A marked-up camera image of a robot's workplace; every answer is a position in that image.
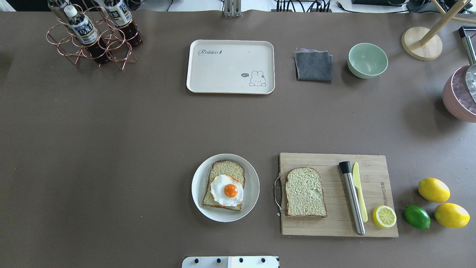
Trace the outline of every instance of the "knife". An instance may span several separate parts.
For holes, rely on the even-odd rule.
[[[367,209],[365,208],[364,195],[362,194],[362,184],[360,182],[360,173],[357,162],[354,163],[354,168],[352,169],[352,177],[354,178],[354,184],[357,188],[358,204],[360,207],[360,213],[362,213],[362,220],[364,222],[367,222]]]
[[[350,200],[350,206],[352,208],[352,215],[354,216],[354,223],[356,225],[357,234],[363,236],[365,234],[364,221],[362,219],[362,213],[360,213],[360,207],[358,205],[357,191],[352,179],[352,171],[349,161],[339,163],[340,170],[343,178],[346,182],[347,196]]]

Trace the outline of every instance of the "round wooden base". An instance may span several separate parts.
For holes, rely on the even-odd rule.
[[[431,61],[436,59],[443,50],[443,43],[438,35],[435,34],[425,45],[420,44],[420,40],[430,29],[425,27],[413,27],[406,30],[402,35],[402,46],[412,57]]]

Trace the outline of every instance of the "cloth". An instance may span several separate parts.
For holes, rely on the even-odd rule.
[[[332,55],[328,51],[299,49],[294,52],[297,79],[303,81],[332,81]]]

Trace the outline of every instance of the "slice of bread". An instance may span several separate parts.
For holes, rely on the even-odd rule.
[[[229,175],[237,179],[243,189],[245,189],[245,169],[240,165],[230,160],[221,160],[213,163],[210,175],[208,176],[207,191],[203,197],[202,205],[212,206],[212,207],[221,207],[235,211],[241,211],[241,204],[238,206],[220,206],[217,201],[213,199],[213,196],[210,191],[210,183],[218,175]]]
[[[287,176],[288,216],[327,217],[321,175],[310,167],[298,167]]]

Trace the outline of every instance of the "yellow knife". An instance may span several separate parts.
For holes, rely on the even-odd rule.
[[[358,163],[355,162],[354,168],[352,169],[352,177],[354,178],[354,184],[357,188],[358,195],[358,205],[360,207],[360,213],[362,214],[362,219],[364,222],[368,221],[367,209],[365,208],[364,195],[362,194],[362,184],[360,182],[360,172],[358,169]]]

